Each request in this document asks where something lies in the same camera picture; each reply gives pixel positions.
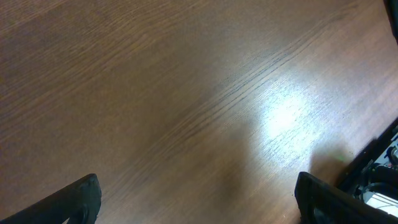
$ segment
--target wire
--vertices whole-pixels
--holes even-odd
[[[388,204],[388,205],[393,205],[393,204],[395,204],[396,202],[394,202],[394,203],[390,203],[390,201],[383,201],[383,200],[380,200],[379,198],[374,198],[374,197],[372,197],[374,200],[378,200],[379,202],[382,202],[382,203],[386,203],[386,204]]]
[[[379,187],[384,187],[384,190],[388,190],[390,192],[398,192],[397,189],[391,187],[390,185],[386,184],[386,183],[373,183],[373,184],[369,184],[367,186],[365,186],[362,191],[361,191],[361,200],[363,202],[365,202],[364,200],[364,194],[366,193],[367,190],[372,191],[375,190],[373,188],[379,188]]]
[[[397,148],[395,146],[390,146],[387,149],[386,156],[390,160],[392,165],[398,165],[398,157],[396,156]]]
[[[392,198],[389,198],[389,197],[387,197],[387,196],[385,196],[385,195],[383,195],[383,194],[376,193],[375,195],[378,196],[378,197],[380,197],[380,198],[383,198],[384,200],[386,200],[386,201],[388,201],[388,202],[392,202],[392,204],[397,203],[396,201],[393,201]],[[379,201],[384,202],[384,203],[387,203],[387,202],[385,202],[385,201],[383,201],[383,200],[380,200],[380,199],[377,199],[377,198],[374,198],[374,199],[379,200]]]
[[[376,209],[384,208],[384,207],[398,207],[398,205],[383,205],[383,206],[377,207]]]

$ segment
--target wooden table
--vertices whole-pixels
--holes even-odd
[[[3,0],[0,218],[89,173],[97,223],[297,223],[398,116],[382,0]]]

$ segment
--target black plastic part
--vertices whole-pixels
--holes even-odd
[[[368,167],[371,166],[376,159],[378,159],[382,153],[391,144],[391,139],[398,132],[396,128],[398,126],[398,118],[378,137],[373,139],[354,161],[344,170],[336,182],[338,189],[350,192],[358,182],[358,179],[364,174]]]
[[[89,174],[30,207],[0,221],[0,224],[94,224],[101,206],[101,189],[95,174]]]
[[[385,166],[378,166],[370,172],[370,183],[385,183],[398,189],[398,170]]]
[[[384,0],[389,16],[392,33],[398,42],[398,0]]]
[[[302,223],[398,223],[398,218],[350,197],[307,172],[298,175],[294,194]]]

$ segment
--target wood grain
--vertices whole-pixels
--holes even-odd
[[[0,20],[0,218],[93,172],[97,223],[297,223],[298,172],[333,182],[398,115],[382,0],[18,0]]]

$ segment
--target black cable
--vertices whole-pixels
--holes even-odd
[[[391,146],[387,149],[386,156],[390,160],[392,165],[398,165],[398,157],[396,156],[397,148],[395,146]]]
[[[383,195],[388,196],[393,199],[396,199],[396,197],[398,196],[398,190],[396,188],[392,187],[391,185],[386,184],[386,183],[373,183],[373,184],[369,184],[369,185],[365,186],[362,189],[361,200],[363,202],[365,202],[364,194],[366,193],[367,190],[383,194]]]
[[[398,205],[383,205],[383,206],[377,207],[377,209],[384,208],[384,207],[398,207]]]

